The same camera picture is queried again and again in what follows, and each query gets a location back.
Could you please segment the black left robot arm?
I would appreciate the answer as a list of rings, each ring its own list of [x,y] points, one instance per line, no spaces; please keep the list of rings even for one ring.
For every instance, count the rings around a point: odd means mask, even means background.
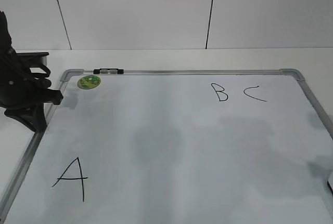
[[[7,18],[1,11],[1,107],[5,115],[33,132],[47,127],[44,104],[59,105],[63,95],[50,89],[51,71],[43,63],[48,52],[17,53],[12,47]]]

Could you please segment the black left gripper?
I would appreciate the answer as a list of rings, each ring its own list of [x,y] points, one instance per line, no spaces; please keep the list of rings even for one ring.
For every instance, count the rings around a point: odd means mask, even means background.
[[[60,105],[63,95],[51,86],[50,69],[46,66],[48,52],[20,52],[12,48],[1,51],[1,107],[5,115],[33,132],[45,131],[44,104]],[[35,94],[40,101],[36,104]]]

